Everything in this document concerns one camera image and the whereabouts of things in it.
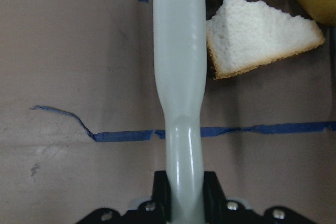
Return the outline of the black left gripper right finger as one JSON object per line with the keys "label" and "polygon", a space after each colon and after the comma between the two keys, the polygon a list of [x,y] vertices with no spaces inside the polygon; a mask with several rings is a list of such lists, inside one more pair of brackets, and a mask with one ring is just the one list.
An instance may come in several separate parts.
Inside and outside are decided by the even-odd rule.
{"label": "black left gripper right finger", "polygon": [[204,172],[203,199],[207,223],[224,223],[225,194],[215,172]]}

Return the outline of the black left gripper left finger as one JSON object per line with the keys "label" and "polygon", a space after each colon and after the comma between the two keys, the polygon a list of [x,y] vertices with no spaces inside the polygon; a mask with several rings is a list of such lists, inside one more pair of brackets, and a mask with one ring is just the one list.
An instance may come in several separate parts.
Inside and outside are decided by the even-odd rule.
{"label": "black left gripper left finger", "polygon": [[166,171],[154,173],[151,201],[159,223],[171,222],[171,187]]}

